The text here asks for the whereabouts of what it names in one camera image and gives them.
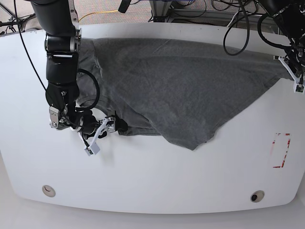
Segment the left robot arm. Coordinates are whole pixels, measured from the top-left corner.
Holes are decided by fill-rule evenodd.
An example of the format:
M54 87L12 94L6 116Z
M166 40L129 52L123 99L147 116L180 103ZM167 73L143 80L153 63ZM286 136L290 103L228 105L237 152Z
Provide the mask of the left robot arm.
M258 3L266 12L257 22L259 36L268 45L284 50L286 56L278 59L292 76L296 89L300 91L305 85L305 2L260 0ZM261 25L267 17L273 19L283 35L289 39L288 46L273 43L263 36Z

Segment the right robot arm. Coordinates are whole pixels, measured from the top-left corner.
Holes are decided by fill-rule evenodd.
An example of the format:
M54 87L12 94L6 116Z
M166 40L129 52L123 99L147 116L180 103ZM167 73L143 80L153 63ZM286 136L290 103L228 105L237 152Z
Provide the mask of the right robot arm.
M41 27L46 31L46 100L50 106L51 127L57 130L71 128L80 134L88 146L88 138L94 135L98 138L106 136L105 131L98 132L102 124L115 126L118 117L113 114L106 121L101 121L93 116L92 109L99 101L100 87L92 73L78 67L81 31L74 2L33 0L31 5ZM78 73L89 76L96 89L95 100L87 107L76 105L80 95Z

